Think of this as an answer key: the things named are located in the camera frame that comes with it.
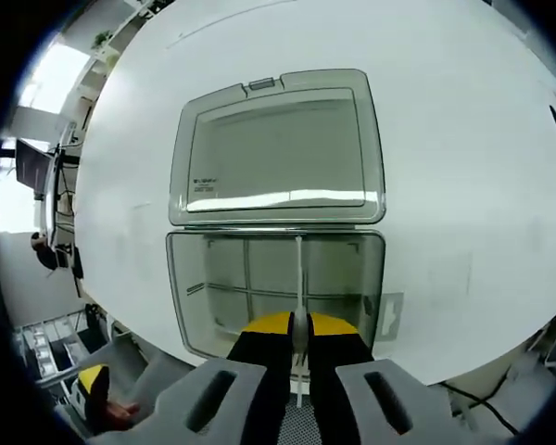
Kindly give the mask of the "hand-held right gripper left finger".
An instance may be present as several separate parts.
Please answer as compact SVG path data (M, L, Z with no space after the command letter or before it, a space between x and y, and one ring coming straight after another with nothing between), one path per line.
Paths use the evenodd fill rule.
M155 409L157 444L274 444L290 394L291 314L262 316L226 359L197 367Z

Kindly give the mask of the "person's left hand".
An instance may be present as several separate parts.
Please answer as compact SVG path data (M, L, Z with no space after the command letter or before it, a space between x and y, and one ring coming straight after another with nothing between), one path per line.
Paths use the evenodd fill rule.
M107 430L128 430L134 425L134 417L140 412L137 403L122 405L115 401L109 401L105 411L105 422Z

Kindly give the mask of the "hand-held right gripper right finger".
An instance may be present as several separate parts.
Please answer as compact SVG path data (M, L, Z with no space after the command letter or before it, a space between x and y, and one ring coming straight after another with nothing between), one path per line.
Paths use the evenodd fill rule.
M343 319L309 316L310 397L325 444L449 444L445 402L400 366L375 360Z

